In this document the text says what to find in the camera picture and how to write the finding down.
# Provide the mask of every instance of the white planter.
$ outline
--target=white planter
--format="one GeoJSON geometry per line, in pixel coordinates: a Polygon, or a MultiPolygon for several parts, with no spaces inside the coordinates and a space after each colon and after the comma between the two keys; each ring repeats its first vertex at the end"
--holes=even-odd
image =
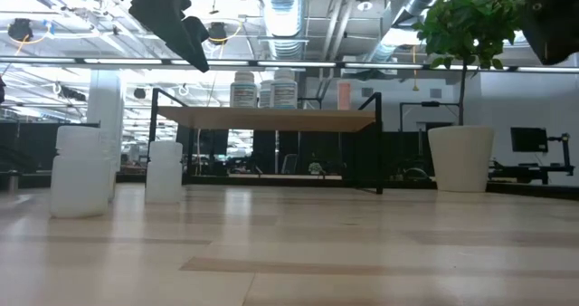
{"type": "Polygon", "coordinates": [[[495,132],[483,126],[428,131],[436,184],[441,191],[484,192],[495,132]]]}

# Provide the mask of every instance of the tree trunk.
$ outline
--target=tree trunk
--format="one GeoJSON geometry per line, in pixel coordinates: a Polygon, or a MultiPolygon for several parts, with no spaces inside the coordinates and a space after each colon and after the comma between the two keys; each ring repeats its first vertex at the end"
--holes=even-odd
{"type": "Polygon", "coordinates": [[[467,58],[462,60],[462,75],[460,77],[459,126],[464,125],[464,91],[467,80],[467,58]]]}

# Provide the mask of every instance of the light wooden floor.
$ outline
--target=light wooden floor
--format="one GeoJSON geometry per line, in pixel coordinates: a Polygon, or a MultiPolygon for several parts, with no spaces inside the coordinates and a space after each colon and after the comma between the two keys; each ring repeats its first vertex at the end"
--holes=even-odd
{"type": "Polygon", "coordinates": [[[141,185],[117,193],[82,220],[50,219],[47,190],[0,196],[0,305],[579,305],[575,202],[190,186],[180,205],[145,206],[141,185]]]}

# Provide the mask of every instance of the computer monitor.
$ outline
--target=computer monitor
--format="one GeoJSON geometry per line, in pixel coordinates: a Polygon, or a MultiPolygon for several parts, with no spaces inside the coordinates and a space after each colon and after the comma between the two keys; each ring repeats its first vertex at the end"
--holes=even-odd
{"type": "Polygon", "coordinates": [[[511,128],[513,152],[549,152],[545,129],[511,128]]]}

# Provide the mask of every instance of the wooden tabletop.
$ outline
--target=wooden tabletop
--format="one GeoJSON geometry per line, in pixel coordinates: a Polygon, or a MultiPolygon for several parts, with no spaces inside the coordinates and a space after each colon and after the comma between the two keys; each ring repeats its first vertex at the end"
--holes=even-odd
{"type": "Polygon", "coordinates": [[[356,132],[375,121],[362,110],[159,107],[158,114],[190,129],[356,132]]]}

